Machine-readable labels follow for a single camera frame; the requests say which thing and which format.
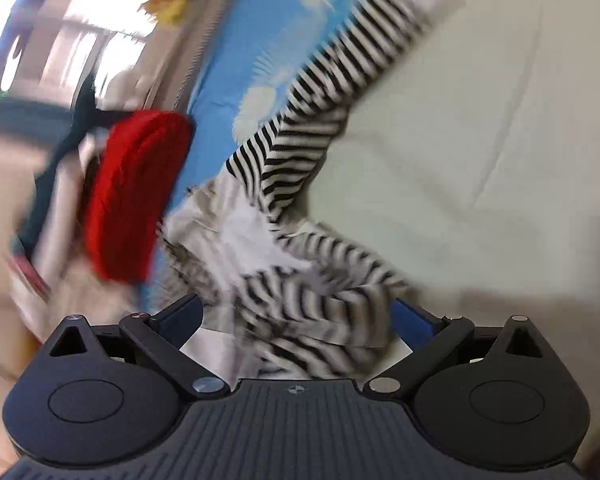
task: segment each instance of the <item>logo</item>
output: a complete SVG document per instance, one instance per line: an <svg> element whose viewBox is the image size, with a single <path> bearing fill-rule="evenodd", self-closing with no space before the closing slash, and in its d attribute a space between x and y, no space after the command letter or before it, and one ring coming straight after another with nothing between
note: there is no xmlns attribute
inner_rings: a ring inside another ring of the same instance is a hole
<svg viewBox="0 0 600 480"><path fill-rule="evenodd" d="M292 395L300 395L304 393L305 387L300 386L300 384L294 384L293 386L288 387L286 390Z"/></svg>

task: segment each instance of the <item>striped cloth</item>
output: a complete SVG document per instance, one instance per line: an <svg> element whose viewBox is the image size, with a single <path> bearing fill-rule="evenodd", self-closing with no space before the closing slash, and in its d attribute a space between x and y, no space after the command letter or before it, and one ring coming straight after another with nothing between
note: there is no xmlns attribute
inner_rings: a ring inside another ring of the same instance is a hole
<svg viewBox="0 0 600 480"><path fill-rule="evenodd" d="M408 284L355 244L310 222L299 229L290 207L343 129L349 107L426 28L408 0L357 0L336 34L297 74L285 109L227 160L216 182L205 185L209 194L195 205L208 208L210 218L219 214L218 204L226 199L219 194L230 178L265 218L272 243L308 267L272 264L241 275L226 293L218 285L224 276L189 251L185 238L164 231L168 294L162 304L192 291L210 310L228 300L236 335L256 357L259 377L359 376L390 341L390 303ZM182 217L182 211L176 214ZM192 229L196 223L190 222Z"/></svg>

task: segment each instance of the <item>red cloth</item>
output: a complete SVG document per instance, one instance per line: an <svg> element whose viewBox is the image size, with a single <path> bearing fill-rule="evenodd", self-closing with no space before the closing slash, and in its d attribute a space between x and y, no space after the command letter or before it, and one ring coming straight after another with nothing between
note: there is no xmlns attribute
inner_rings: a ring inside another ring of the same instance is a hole
<svg viewBox="0 0 600 480"><path fill-rule="evenodd" d="M173 112L141 110L117 123L87 207L84 244L98 275L147 277L156 225L187 156L193 128Z"/></svg>

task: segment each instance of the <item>mattress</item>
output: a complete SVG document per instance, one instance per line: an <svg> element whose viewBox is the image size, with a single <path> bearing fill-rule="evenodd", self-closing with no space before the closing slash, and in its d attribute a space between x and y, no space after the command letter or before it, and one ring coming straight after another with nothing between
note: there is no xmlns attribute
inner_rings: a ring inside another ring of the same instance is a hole
<svg viewBox="0 0 600 480"><path fill-rule="evenodd" d="M600 443L600 0L465 0L360 102L308 193L424 307L528 315Z"/></svg>

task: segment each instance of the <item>blue blanket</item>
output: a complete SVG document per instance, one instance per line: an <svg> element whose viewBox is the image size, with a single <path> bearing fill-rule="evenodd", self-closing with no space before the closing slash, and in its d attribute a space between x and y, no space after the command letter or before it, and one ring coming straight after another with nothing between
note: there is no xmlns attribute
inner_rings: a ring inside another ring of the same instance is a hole
<svg viewBox="0 0 600 480"><path fill-rule="evenodd" d="M170 209L187 187L225 160L286 101L311 51L346 17L353 0L236 0L189 104L196 134Z"/></svg>

